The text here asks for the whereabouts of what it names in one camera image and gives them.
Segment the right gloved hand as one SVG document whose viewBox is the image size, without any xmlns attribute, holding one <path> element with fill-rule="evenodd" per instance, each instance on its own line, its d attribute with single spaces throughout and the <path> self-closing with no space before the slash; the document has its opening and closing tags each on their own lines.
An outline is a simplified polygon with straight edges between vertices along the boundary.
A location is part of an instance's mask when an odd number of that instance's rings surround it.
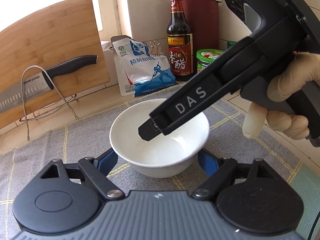
<svg viewBox="0 0 320 240">
<path fill-rule="evenodd" d="M 309 81 L 319 84 L 319 55 L 297 53 L 285 72 L 272 79 L 267 96 L 275 102 L 284 101 Z M 310 134 L 309 121 L 305 116 L 271 111 L 252 101 L 242 126 L 243 135 L 247 139 L 256 138 L 265 122 L 273 130 L 282 132 L 293 140 L 304 139 Z"/>
</svg>

